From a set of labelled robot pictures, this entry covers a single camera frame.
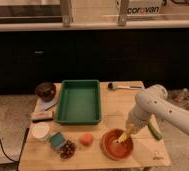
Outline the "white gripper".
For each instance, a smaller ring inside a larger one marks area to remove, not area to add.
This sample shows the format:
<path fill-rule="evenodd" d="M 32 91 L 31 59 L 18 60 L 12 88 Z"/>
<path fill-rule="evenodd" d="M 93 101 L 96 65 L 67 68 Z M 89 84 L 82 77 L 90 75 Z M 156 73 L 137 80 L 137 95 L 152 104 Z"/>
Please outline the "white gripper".
<path fill-rule="evenodd" d="M 126 130 L 132 134 L 137 134 L 142 128 L 148 125 L 149 115 L 145 113 L 135 113 L 131 111 L 126 120 Z"/>

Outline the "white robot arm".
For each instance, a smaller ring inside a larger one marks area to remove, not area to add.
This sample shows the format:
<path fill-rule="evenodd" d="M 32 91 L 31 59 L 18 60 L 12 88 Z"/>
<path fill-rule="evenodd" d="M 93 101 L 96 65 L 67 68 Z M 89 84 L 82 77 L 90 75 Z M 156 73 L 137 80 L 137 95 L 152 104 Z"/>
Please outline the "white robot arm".
<path fill-rule="evenodd" d="M 167 90 L 159 84 L 140 90 L 135 95 L 134 107 L 128 113 L 126 129 L 137 134 L 154 114 L 189 136 L 189 111 L 168 102 L 167 97 Z"/>

